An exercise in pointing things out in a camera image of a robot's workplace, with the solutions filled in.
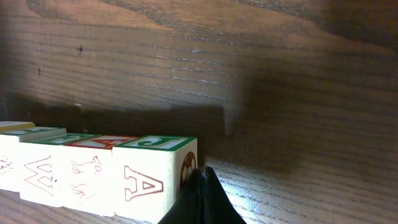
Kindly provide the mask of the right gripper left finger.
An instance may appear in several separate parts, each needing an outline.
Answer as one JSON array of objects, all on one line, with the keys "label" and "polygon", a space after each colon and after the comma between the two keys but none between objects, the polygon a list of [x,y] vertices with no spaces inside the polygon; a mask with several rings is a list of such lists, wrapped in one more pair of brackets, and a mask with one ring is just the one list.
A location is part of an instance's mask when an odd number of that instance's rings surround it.
[{"label": "right gripper left finger", "polygon": [[159,224],[200,224],[201,216],[201,170],[195,169],[187,179],[179,198],[159,221]]}]

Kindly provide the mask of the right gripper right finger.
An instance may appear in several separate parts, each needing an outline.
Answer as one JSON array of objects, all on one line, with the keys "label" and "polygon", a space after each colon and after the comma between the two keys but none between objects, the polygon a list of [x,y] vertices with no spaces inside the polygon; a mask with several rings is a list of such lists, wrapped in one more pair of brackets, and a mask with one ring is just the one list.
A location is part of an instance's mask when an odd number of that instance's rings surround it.
[{"label": "right gripper right finger", "polygon": [[229,201],[212,167],[205,167],[202,191],[204,223],[246,224]]}]

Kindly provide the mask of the wooden block red circle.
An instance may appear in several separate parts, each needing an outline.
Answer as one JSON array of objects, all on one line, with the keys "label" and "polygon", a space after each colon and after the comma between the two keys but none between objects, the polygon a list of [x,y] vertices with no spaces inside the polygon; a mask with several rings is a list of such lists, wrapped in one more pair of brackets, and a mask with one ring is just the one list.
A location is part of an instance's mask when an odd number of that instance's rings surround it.
[{"label": "wooden block red circle", "polygon": [[198,167],[197,138],[146,135],[113,147],[115,214],[157,223]]}]

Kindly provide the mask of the wooden block red edge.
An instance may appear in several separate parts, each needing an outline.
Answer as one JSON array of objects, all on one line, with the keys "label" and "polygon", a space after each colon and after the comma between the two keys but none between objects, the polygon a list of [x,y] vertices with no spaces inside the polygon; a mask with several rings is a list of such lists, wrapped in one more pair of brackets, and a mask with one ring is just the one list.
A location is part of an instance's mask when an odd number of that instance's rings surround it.
[{"label": "wooden block red edge", "polygon": [[59,171],[58,196],[62,205],[113,216],[112,148],[133,139],[134,136],[97,135],[62,145],[54,162]]}]

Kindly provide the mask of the wooden block yellow W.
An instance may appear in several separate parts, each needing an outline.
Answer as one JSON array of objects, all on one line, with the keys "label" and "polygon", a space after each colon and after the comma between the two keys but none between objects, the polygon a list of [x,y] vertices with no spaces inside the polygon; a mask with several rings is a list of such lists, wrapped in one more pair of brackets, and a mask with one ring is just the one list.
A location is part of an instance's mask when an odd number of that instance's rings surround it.
[{"label": "wooden block yellow W", "polygon": [[56,180],[60,176],[62,146],[95,137],[95,134],[66,133],[21,142],[21,199],[61,207]]}]

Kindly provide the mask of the wooden block green edge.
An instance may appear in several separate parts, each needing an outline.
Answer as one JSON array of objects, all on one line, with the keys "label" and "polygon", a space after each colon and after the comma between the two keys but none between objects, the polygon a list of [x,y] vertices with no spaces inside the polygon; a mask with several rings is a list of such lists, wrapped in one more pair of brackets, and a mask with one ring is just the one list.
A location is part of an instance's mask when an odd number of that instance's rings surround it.
[{"label": "wooden block green edge", "polygon": [[65,128],[32,127],[1,131],[1,189],[19,192],[23,141],[66,134]]}]

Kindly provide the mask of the wooden block plain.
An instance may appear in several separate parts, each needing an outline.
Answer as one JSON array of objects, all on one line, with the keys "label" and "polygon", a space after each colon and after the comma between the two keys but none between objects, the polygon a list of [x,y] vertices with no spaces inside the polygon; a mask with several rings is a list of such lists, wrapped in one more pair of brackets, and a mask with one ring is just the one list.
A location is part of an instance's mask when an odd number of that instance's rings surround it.
[{"label": "wooden block plain", "polygon": [[8,131],[15,129],[24,129],[24,128],[32,128],[35,124],[33,122],[25,122],[25,121],[1,121],[0,122],[0,131]]}]

